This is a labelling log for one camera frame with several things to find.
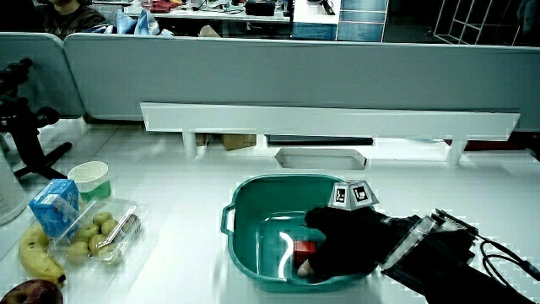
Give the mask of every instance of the apriltag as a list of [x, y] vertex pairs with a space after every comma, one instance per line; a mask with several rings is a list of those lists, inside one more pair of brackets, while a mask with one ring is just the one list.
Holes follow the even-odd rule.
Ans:
[[350, 211], [378, 203], [366, 181], [346, 181], [334, 183], [328, 207]]

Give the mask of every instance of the computer monitor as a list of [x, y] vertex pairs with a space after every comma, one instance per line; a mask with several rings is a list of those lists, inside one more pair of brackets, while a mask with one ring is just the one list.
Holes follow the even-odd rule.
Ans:
[[0, 0], [0, 31], [45, 33], [43, 20], [32, 0]]

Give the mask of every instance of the teal plastic basin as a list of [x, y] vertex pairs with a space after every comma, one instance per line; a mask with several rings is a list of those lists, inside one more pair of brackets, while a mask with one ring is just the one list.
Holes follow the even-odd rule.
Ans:
[[[229, 206], [223, 209], [221, 231], [227, 235], [229, 255], [236, 267], [269, 292], [315, 292], [344, 288], [367, 274], [354, 274], [315, 281], [301, 279], [292, 265], [292, 241], [314, 241], [319, 247], [325, 236], [307, 228], [305, 213], [328, 205], [333, 176], [316, 174], [253, 177], [239, 185]], [[234, 229], [227, 228], [235, 211]]]

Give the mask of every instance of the person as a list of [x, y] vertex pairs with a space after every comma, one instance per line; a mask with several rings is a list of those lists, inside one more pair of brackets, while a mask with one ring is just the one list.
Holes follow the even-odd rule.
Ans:
[[[336, 275], [365, 273], [384, 265], [397, 246], [421, 221], [417, 215], [394, 218], [360, 208], [353, 211], [314, 208], [305, 215], [306, 226], [321, 231], [325, 241], [303, 262], [301, 278], [325, 280]], [[353, 236], [350, 232], [361, 231]], [[513, 288], [481, 273], [467, 263], [475, 236], [469, 231], [432, 231], [398, 259], [399, 283], [417, 291], [429, 304], [534, 303]], [[343, 258], [343, 253], [354, 258]]]
[[64, 40], [72, 33], [90, 29], [105, 21], [105, 17], [78, 0], [49, 0], [38, 7], [46, 32]]

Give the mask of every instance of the black tripod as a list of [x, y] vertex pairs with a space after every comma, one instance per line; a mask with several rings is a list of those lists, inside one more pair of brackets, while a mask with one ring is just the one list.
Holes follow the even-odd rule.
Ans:
[[[32, 61], [28, 58], [18, 63], [9, 64], [0, 71], [0, 95], [15, 97], [20, 84], [28, 80], [29, 67]], [[0, 105], [0, 133], [11, 133], [17, 151], [26, 167], [17, 170], [14, 175], [21, 178], [29, 173], [37, 173], [47, 179], [67, 178], [51, 168], [69, 149], [71, 143], [63, 143], [45, 155], [37, 135], [39, 128], [52, 125], [60, 119], [60, 114], [48, 106], [42, 107], [35, 114], [28, 106], [28, 100], [19, 97], [15, 102], [4, 102]]]

